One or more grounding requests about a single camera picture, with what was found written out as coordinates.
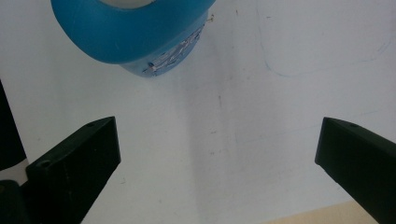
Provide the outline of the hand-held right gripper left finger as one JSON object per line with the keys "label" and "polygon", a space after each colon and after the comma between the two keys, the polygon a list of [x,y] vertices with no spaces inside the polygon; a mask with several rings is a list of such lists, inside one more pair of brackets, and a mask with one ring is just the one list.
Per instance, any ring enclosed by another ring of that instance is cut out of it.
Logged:
{"label": "hand-held right gripper left finger", "polygon": [[120,164],[116,119],[90,122],[28,165],[39,224],[80,224]]}

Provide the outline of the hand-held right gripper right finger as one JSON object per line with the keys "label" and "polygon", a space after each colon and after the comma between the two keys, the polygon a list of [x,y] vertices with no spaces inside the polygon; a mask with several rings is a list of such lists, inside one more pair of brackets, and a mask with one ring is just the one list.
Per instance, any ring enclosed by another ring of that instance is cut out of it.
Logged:
{"label": "hand-held right gripper right finger", "polygon": [[315,163],[379,224],[396,224],[396,144],[360,125],[322,121]]}

